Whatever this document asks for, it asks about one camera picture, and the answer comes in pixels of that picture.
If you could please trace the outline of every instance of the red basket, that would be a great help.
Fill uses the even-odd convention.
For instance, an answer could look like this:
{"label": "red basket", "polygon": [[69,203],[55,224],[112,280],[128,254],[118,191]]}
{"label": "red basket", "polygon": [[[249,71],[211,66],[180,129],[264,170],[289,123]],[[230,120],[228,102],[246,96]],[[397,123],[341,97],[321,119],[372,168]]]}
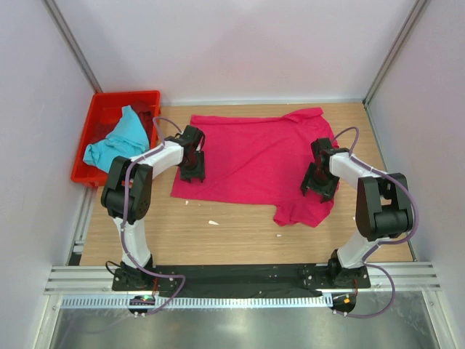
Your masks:
{"label": "red basket", "polygon": [[[154,116],[160,114],[160,92],[114,92],[96,93],[90,102],[86,123],[79,142],[78,153],[74,160],[71,180],[82,183],[88,187],[99,187],[105,185],[108,175],[97,167],[89,166],[82,161],[86,146],[94,137],[97,125],[116,124],[121,118],[121,108],[136,101],[142,101],[152,108]],[[157,132],[152,130],[150,148],[154,148],[157,142]]]}

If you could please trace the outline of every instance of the wooden surface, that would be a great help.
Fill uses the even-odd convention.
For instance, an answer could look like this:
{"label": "wooden surface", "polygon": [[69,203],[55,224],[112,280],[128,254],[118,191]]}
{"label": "wooden surface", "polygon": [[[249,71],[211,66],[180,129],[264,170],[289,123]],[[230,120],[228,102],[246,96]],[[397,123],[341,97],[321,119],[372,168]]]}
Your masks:
{"label": "wooden surface", "polygon": [[[184,129],[192,114],[218,116],[282,116],[300,108],[320,106],[334,134],[346,127],[360,128],[355,148],[357,157],[382,169],[365,110],[361,103],[319,105],[217,105],[165,107],[161,115]],[[174,128],[161,123],[165,135]],[[338,141],[349,147],[354,133]],[[332,251],[342,246],[355,231],[356,192],[341,181],[331,214],[317,227],[303,224],[279,227],[272,217],[274,206],[224,204],[170,197],[174,174],[172,167],[153,181],[152,202],[145,216],[147,244],[155,264],[246,264],[327,262]],[[100,205],[97,192],[81,265],[103,265],[106,260],[120,262],[121,244],[113,220]],[[210,225],[209,220],[219,225]],[[407,244],[384,246],[372,261],[411,261]]]}

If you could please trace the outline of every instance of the pink t-shirt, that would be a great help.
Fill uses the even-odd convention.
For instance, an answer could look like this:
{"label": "pink t-shirt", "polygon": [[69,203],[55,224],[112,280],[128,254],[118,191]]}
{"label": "pink t-shirt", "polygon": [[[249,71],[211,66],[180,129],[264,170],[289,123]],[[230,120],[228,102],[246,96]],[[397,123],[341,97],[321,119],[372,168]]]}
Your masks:
{"label": "pink t-shirt", "polygon": [[194,115],[190,124],[206,136],[205,180],[181,181],[179,170],[171,196],[237,204],[275,205],[279,225],[298,222],[316,227],[333,200],[320,203],[300,185],[310,162],[310,143],[333,138],[321,108],[294,111],[280,118],[228,118]]}

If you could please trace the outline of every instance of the metal frame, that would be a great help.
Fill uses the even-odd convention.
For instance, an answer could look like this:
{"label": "metal frame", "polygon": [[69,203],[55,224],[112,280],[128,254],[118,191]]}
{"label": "metal frame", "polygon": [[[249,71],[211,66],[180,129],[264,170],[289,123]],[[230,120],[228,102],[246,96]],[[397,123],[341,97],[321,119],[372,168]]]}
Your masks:
{"label": "metal frame", "polygon": [[[440,291],[439,281],[430,262],[376,263],[387,270],[398,291]],[[360,292],[390,292],[387,277],[374,268],[368,269],[372,283],[370,289]],[[111,290],[113,276],[105,267],[53,267],[45,286],[45,295],[64,294],[147,294],[147,292],[114,292]],[[352,289],[321,289],[323,293],[344,293]]]}
{"label": "metal frame", "polygon": [[65,21],[60,9],[54,0],[42,0],[45,4],[46,9],[49,11],[50,16],[57,25],[58,30],[61,32],[62,37],[68,44],[70,51],[73,53],[79,67],[81,67],[84,76],[89,82],[90,86],[94,89],[95,92],[101,92],[102,87],[94,75],[94,72],[90,68],[89,63],[87,62],[84,53],[82,53],[81,48],[78,45],[78,42],[74,38],[71,29],[68,27],[68,24]]}
{"label": "metal frame", "polygon": [[419,21],[429,1],[430,0],[415,1],[415,4],[412,6],[412,10],[405,19],[405,22],[402,28],[400,29],[400,32],[398,33],[396,39],[394,40],[394,43],[391,46],[391,49],[389,50],[389,53],[384,59],[383,64],[381,65],[380,69],[378,70],[378,73],[376,74],[375,79],[373,80],[370,88],[368,89],[368,93],[365,99],[363,100],[363,105],[365,105],[365,107],[370,104],[371,100],[373,99],[373,96],[376,93],[376,90],[378,89],[379,85],[386,76],[387,71],[399,55],[400,51],[404,47],[408,37],[410,36],[411,31],[413,30],[413,27]]}

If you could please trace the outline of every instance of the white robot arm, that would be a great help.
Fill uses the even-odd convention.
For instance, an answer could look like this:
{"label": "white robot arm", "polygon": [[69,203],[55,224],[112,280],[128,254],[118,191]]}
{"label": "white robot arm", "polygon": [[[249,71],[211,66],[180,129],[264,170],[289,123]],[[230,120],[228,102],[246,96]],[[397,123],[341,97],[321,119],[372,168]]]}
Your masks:
{"label": "white robot arm", "polygon": [[[337,268],[357,269],[364,266],[365,256],[381,241],[397,238],[413,226],[411,203],[396,185],[383,178],[385,172],[371,167],[349,153],[346,148],[334,148],[328,138],[312,143],[315,162],[311,163],[301,185],[305,195],[308,189],[322,195],[322,201],[333,198],[339,178],[357,191],[355,222],[357,230],[350,240],[337,249]],[[407,188],[402,174],[389,174]],[[383,205],[381,197],[391,200]]]}
{"label": "white robot arm", "polygon": [[[132,187],[129,192],[128,223],[125,226],[125,242],[132,257],[139,265],[152,268],[152,255],[145,239],[144,216],[150,206],[152,180],[172,166],[179,166],[181,179],[190,182],[193,178],[203,181],[205,164],[203,142],[205,135],[196,127],[186,126],[182,134],[167,137],[164,144],[145,154],[147,158],[139,161],[131,173]],[[123,222],[124,186],[122,181],[129,164],[140,156],[130,159],[117,157],[113,160],[108,180],[102,193],[102,205],[108,209],[121,237]],[[122,262],[125,268],[137,270],[137,266],[123,252]]]}

